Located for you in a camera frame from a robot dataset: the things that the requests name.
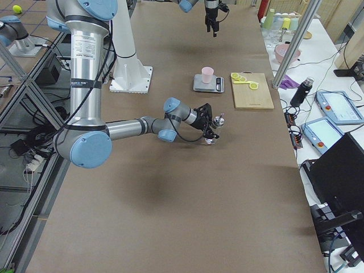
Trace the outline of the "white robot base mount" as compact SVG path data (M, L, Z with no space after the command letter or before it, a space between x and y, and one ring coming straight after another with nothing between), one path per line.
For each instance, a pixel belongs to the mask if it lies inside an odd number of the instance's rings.
M147 94L149 91L153 67L141 65L136 69L124 65L121 75L114 77L110 84L111 92Z

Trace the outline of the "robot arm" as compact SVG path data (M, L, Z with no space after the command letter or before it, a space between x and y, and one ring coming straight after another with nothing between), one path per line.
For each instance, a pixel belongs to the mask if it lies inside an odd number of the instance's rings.
M198 0L178 0L172 2L177 3L183 12L188 13L197 4ZM218 31L220 30L220 23L223 21L223 20L219 21L217 19L218 12L222 11L226 13L226 15L228 15L230 10L227 4L218 0L204 1L204 9L205 9L206 31L207 32L212 31L213 37L215 38L217 36Z
M64 159L96 168L110 156L113 140L153 133L173 142L182 122L201 130L203 138L218 138L209 104L192 109L176 98L166 100L162 119L101 119L102 75L110 53L115 58L114 90L145 93L152 76L152 68L137 58L125 1L48 1L47 21L71 36L71 112L53 138Z

